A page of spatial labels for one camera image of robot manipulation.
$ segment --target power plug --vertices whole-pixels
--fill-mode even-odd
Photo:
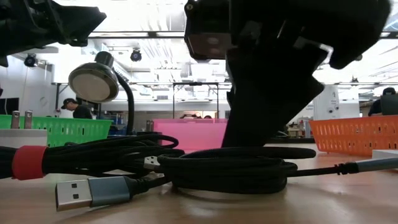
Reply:
[[[23,129],[19,128],[19,111],[12,112],[11,129],[0,129],[0,146],[20,148],[22,146],[46,146],[47,130],[32,129],[31,111],[25,112]]]

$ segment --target ceiling light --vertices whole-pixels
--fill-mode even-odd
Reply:
[[[113,57],[109,52],[100,52],[95,62],[85,63],[69,75],[69,86],[76,95],[85,100],[103,103],[118,95],[118,78],[112,71]]]
[[[388,37],[389,34],[389,32],[382,32],[380,37]]]

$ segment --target green basket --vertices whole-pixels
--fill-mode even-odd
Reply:
[[[84,143],[106,139],[111,120],[33,117],[32,129],[47,130],[49,147],[63,146],[66,142]],[[24,117],[19,119],[24,126]],[[11,115],[0,115],[0,129],[10,129]]]

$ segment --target black camera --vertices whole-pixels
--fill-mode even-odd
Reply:
[[[38,60],[36,58],[36,54],[28,54],[25,58],[24,64],[26,67],[35,68],[38,65]]]
[[[139,49],[134,49],[131,53],[130,59],[133,62],[139,62],[142,59],[141,52]]]
[[[355,59],[355,61],[360,62],[360,61],[362,61],[362,59],[363,59],[363,55],[360,55],[360,56],[358,56],[358,57]]]

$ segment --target red velcro strap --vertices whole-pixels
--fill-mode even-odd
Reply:
[[[12,160],[12,173],[18,180],[44,177],[42,162],[46,146],[22,146]]]

